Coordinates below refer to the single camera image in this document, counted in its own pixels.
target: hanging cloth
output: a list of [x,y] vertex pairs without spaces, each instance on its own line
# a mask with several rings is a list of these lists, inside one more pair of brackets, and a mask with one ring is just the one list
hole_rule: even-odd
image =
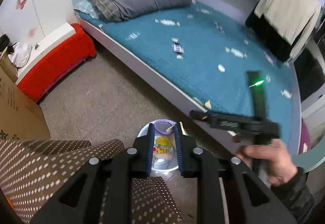
[[319,0],[260,0],[254,14],[265,19],[289,45],[296,57],[310,36],[321,11]]

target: white bed frame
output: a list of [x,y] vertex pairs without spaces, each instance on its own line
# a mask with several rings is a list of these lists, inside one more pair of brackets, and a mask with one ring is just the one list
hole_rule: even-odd
[[[73,0],[73,4],[76,4],[79,1],[81,0]],[[181,89],[163,77],[160,73],[152,69],[149,65],[131,53],[128,49],[123,47],[121,44],[106,35],[98,28],[81,19],[78,14],[76,14],[76,16],[79,23],[86,32],[88,32],[97,41],[99,41],[114,56],[121,60],[127,67],[134,71],[139,77],[146,81],[151,87],[153,87],[157,92],[159,92],[186,116],[189,115],[191,110],[206,111],[206,109],[198,102],[194,101],[189,95],[184,93]],[[294,75],[296,77],[295,68],[293,65],[290,66],[290,69],[294,72]],[[291,136],[288,142],[288,151],[290,154],[295,155],[298,153],[301,134],[301,103],[297,77],[295,80],[293,80],[293,83],[291,85],[291,93],[293,116]],[[233,132],[212,129],[205,122],[194,122],[204,131],[206,131],[210,136],[212,136],[216,141],[222,144],[229,152],[234,153],[238,149],[238,144],[233,143],[231,140],[231,135],[234,135]]]

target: purple ring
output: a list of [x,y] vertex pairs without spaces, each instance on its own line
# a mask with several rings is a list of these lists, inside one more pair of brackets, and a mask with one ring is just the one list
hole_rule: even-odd
[[174,124],[171,123],[169,120],[165,120],[165,119],[157,120],[157,121],[153,124],[153,126],[155,127],[155,130],[156,130],[158,133],[160,133],[160,134],[162,134],[162,135],[171,135],[171,134],[174,133],[174,129],[172,129],[170,132],[166,132],[166,131],[162,131],[162,130],[158,129],[158,128],[157,128],[157,124],[158,124],[158,123],[167,123],[167,124],[169,124],[170,126],[174,126]]

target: cardboard box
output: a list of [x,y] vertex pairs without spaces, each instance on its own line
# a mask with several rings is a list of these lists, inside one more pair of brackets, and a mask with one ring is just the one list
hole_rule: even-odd
[[43,112],[0,67],[0,139],[48,140]]
[[0,55],[0,67],[14,83],[17,81],[17,69],[8,58],[7,48]]

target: light blue pillowcase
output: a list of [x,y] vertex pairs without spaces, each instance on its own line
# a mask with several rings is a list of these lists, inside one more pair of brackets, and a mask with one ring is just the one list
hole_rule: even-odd
[[100,19],[101,13],[93,7],[92,3],[89,0],[82,0],[78,2],[74,6],[74,9],[79,10],[82,13],[88,14],[94,19]]

